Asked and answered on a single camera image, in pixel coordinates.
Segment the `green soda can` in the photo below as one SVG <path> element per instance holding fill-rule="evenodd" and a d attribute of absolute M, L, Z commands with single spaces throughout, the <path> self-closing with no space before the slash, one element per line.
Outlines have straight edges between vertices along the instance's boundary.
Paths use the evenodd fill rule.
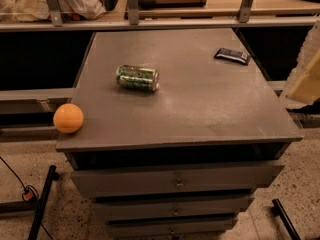
<path fill-rule="evenodd" d="M 116 82 L 124 88 L 155 92 L 159 87 L 159 72 L 151 68 L 122 65 L 116 70 Z"/>

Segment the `grey drawer cabinet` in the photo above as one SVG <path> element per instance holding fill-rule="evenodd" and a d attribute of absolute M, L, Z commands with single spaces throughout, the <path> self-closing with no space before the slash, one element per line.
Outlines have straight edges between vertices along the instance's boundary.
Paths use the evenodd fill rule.
<path fill-rule="evenodd" d="M 100 32 L 86 57 L 72 100 L 85 116 L 81 129 L 57 148 L 73 171 L 280 161 L 301 139 L 255 64 L 214 58 L 238 49 L 229 29 Z M 124 88 L 119 66 L 156 69 L 155 92 Z M 258 189 L 90 198 L 93 203 L 161 198 L 253 195 Z M 106 221 L 109 224 L 236 217 L 238 214 Z"/>

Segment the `orange ball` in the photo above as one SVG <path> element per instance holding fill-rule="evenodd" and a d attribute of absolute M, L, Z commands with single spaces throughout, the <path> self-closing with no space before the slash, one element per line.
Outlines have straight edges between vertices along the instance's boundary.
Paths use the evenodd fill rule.
<path fill-rule="evenodd" d="M 82 110 L 74 104 L 61 105 L 53 116 L 55 128 L 62 133 L 74 133 L 78 131 L 84 121 Z"/>

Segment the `middle grey drawer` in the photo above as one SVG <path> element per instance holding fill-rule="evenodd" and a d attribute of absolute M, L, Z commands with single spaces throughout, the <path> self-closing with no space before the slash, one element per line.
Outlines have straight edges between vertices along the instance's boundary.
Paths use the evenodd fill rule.
<path fill-rule="evenodd" d="M 92 210 L 106 221 L 237 214 L 245 211 L 253 195 L 231 194 L 93 203 Z"/>

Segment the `grey drawer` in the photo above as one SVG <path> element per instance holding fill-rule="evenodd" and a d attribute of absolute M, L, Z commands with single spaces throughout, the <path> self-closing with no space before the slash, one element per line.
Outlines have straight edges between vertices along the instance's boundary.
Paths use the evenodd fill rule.
<path fill-rule="evenodd" d="M 135 196 L 268 187 L 284 168 L 280 161 L 151 166 L 74 171 L 84 197 Z"/>
<path fill-rule="evenodd" d="M 253 195 L 231 194 L 93 203 L 92 210 L 106 221 L 237 214 L 245 211 Z"/>
<path fill-rule="evenodd" d="M 222 232 L 237 223 L 236 217 L 198 218 L 109 224 L 108 235 L 113 238 L 181 235 L 197 232 Z"/>

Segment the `top grey drawer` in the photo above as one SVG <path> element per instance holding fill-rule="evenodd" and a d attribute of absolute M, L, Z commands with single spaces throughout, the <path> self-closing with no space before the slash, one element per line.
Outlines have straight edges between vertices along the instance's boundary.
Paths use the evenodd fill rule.
<path fill-rule="evenodd" d="M 284 168 L 280 161 L 151 166 L 74 171 L 84 197 L 135 196 L 268 187 Z"/>

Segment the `bottom grey drawer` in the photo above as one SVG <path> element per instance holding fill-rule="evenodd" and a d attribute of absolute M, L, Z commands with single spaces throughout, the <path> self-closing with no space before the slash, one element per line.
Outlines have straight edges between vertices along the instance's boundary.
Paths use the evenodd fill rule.
<path fill-rule="evenodd" d="M 222 232 L 237 223 L 236 217 L 198 218 L 109 224 L 108 235 L 113 238 L 181 235 L 197 232 Z"/>

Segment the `white crumpled cloth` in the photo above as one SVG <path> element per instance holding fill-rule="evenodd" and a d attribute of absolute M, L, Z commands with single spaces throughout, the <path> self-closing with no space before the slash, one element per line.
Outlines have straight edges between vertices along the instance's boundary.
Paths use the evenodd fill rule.
<path fill-rule="evenodd" d="M 34 22 L 60 13 L 68 20 L 95 20 L 106 13 L 101 0 L 0 0 L 1 22 Z"/>

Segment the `black stand leg right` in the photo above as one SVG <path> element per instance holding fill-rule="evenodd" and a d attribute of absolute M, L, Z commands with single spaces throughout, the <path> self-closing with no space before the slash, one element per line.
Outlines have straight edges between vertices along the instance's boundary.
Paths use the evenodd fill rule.
<path fill-rule="evenodd" d="M 291 240 L 301 240 L 298 232 L 296 231 L 293 223 L 291 222 L 289 216 L 287 215 L 282 203 L 279 199 L 272 200 L 273 207 L 271 208 L 275 216 L 279 216 L 285 229 L 287 230 Z"/>

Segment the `black stand leg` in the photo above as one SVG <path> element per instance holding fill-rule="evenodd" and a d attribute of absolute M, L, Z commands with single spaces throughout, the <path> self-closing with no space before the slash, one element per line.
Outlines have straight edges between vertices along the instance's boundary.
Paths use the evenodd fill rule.
<path fill-rule="evenodd" d="M 46 176 L 42 193 L 39 197 L 33 196 L 28 200 L 0 204 L 0 214 L 9 214 L 26 211 L 32 211 L 34 213 L 34 218 L 29 232 L 28 240 L 37 240 L 39 229 L 42 225 L 42 218 L 45 212 L 52 182 L 57 181 L 58 179 L 59 174 L 56 172 L 56 166 L 51 165 Z"/>
<path fill-rule="evenodd" d="M 298 232 L 296 231 L 293 223 L 291 222 L 289 216 L 287 215 L 282 203 L 279 199 L 272 200 L 273 207 L 271 208 L 275 216 L 279 216 L 285 229 L 287 230 L 291 240 L 301 240 Z"/>

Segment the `black stand leg left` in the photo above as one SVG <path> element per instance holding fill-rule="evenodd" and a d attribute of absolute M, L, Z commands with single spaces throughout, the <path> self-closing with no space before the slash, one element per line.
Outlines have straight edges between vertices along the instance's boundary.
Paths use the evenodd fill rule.
<path fill-rule="evenodd" d="M 0 214 L 9 214 L 26 211 L 32 211 L 34 213 L 34 218 L 29 232 L 28 240 L 37 240 L 39 229 L 42 225 L 42 218 L 45 212 L 52 182 L 57 181 L 58 179 L 59 174 L 56 172 L 56 166 L 51 165 L 46 176 L 42 193 L 39 197 L 33 196 L 28 200 L 0 204 Z"/>

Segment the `grey metal rail frame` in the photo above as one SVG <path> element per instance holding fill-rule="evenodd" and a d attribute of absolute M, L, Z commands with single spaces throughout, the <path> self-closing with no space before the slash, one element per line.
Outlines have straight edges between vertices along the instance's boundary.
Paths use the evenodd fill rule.
<path fill-rule="evenodd" d="M 205 28 L 235 26 L 304 26 L 319 20 L 320 3 L 302 0 L 207 0 L 202 7 L 142 8 L 138 0 L 116 0 L 95 20 L 71 21 L 53 12 L 53 19 L 1 22 L 1 32 L 110 31 L 126 29 Z"/>

